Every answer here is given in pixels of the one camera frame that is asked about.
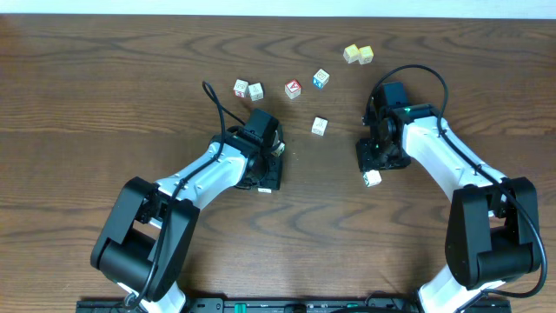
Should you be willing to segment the wooden block green edge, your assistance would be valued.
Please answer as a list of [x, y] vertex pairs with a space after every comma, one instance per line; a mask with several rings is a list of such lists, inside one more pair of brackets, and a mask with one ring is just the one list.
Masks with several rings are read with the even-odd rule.
[[284, 150], [285, 150], [285, 143], [284, 142], [279, 142], [271, 148], [271, 154], [274, 157], [279, 157], [283, 153]]

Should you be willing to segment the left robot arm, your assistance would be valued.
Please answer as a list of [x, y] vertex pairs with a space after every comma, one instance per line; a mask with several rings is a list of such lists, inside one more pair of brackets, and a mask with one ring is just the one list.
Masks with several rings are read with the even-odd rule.
[[236, 127], [174, 175], [126, 182], [90, 257], [92, 267], [128, 293], [116, 310], [182, 311], [186, 296], [176, 280], [202, 209], [232, 187], [278, 190], [284, 147], [279, 130]]

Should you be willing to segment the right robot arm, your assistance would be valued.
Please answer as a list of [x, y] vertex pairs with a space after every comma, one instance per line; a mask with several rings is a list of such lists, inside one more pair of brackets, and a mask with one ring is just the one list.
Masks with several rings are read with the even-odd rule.
[[542, 289], [547, 257], [532, 182], [510, 179], [482, 162], [430, 104], [370, 102], [362, 120], [370, 136], [356, 144], [361, 172], [400, 170], [416, 161], [451, 204], [447, 263], [419, 288], [422, 311], [465, 312], [483, 296], [509, 297], [502, 285], [533, 272], [539, 272], [537, 284], [513, 297]]

